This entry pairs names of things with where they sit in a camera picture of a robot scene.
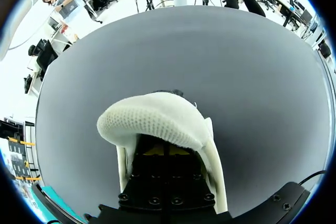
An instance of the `floor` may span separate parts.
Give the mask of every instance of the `floor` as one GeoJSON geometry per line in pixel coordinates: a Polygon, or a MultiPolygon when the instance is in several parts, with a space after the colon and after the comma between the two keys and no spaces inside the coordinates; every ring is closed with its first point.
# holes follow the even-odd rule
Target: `floor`
{"type": "MultiPolygon", "coordinates": [[[[223,0],[209,0],[209,6],[224,6],[222,3],[223,0]]],[[[161,1],[160,0],[153,0],[154,6],[159,5],[161,1]]],[[[173,1],[166,1],[166,5],[171,5],[173,1]]],[[[188,5],[194,5],[195,0],[187,0],[188,5]]],[[[202,5],[202,0],[196,0],[196,5],[202,5]]],[[[281,14],[276,11],[275,13],[272,12],[272,10],[266,10],[266,7],[264,4],[260,4],[261,7],[263,8],[264,12],[266,13],[266,17],[273,22],[283,25],[285,18],[281,16],[281,14]]],[[[144,12],[146,9],[146,0],[138,0],[138,8],[139,8],[139,13],[144,12]]],[[[240,10],[248,11],[245,4],[242,3],[240,4],[240,10]]],[[[100,16],[99,20],[103,21],[103,25],[109,24],[111,22],[114,22],[116,20],[129,17],[131,15],[137,14],[137,5],[135,3],[135,0],[119,0],[117,3],[113,2],[111,6],[106,9],[100,16]]],[[[291,30],[292,26],[289,24],[287,29],[291,30]]],[[[303,31],[303,28],[299,28],[297,31],[297,35],[300,36],[300,33],[303,31]]]]}

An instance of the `woman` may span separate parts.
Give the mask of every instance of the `woman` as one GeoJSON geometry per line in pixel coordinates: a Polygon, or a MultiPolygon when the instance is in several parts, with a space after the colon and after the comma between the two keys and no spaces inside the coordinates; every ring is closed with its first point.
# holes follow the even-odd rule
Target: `woman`
{"type": "Polygon", "coordinates": [[[83,38],[95,29],[93,20],[84,8],[85,2],[83,0],[42,1],[55,7],[55,12],[58,13],[58,19],[63,27],[68,25],[78,38],[83,38]]]}

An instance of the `bolt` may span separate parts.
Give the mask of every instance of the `bolt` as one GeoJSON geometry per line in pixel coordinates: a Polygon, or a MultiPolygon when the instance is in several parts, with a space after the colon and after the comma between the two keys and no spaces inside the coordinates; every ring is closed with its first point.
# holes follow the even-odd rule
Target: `bolt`
{"type": "Polygon", "coordinates": [[[200,179],[201,177],[202,177],[201,174],[198,174],[198,173],[193,175],[194,179],[200,179]]]}
{"type": "Polygon", "coordinates": [[[149,200],[149,204],[151,205],[158,205],[160,204],[160,199],[159,198],[156,198],[156,197],[153,197],[149,200]]]}
{"type": "Polygon", "coordinates": [[[215,199],[215,195],[213,194],[206,194],[204,197],[205,200],[209,201],[209,200],[213,200],[215,199]]]}
{"type": "Polygon", "coordinates": [[[279,195],[277,195],[277,194],[274,194],[274,195],[272,196],[272,200],[273,200],[273,201],[280,201],[280,200],[281,200],[281,198],[280,198],[280,196],[279,196],[279,195]]]}
{"type": "Polygon", "coordinates": [[[288,211],[291,208],[290,203],[284,203],[282,208],[284,211],[288,211]]]}
{"type": "Polygon", "coordinates": [[[178,197],[173,198],[173,200],[172,200],[173,205],[181,205],[182,203],[183,203],[183,200],[181,198],[178,198],[178,197]]]}
{"type": "Polygon", "coordinates": [[[118,197],[121,201],[127,201],[128,200],[127,194],[119,194],[118,197]]]}

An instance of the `gray surface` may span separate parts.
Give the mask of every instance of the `gray surface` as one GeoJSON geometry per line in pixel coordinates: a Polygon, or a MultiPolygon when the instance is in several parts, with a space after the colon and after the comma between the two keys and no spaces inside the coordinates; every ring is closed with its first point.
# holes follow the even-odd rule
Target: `gray surface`
{"type": "Polygon", "coordinates": [[[48,69],[37,111],[39,165],[75,212],[118,207],[116,149],[98,134],[98,116],[158,89],[184,91],[212,118],[233,216],[323,168],[327,94],[304,41],[239,10],[159,9],[100,28],[48,69]]]}

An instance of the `white mesh material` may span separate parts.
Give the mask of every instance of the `white mesh material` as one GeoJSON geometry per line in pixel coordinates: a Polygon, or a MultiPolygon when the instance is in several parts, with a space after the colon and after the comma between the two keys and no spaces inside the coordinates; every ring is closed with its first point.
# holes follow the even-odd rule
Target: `white mesh material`
{"type": "Polygon", "coordinates": [[[178,95],[157,92],[123,99],[98,119],[100,135],[117,146],[121,191],[132,172],[138,134],[159,137],[197,151],[209,173],[209,187],[217,212],[227,211],[221,160],[213,141],[212,123],[194,105],[178,95]]]}

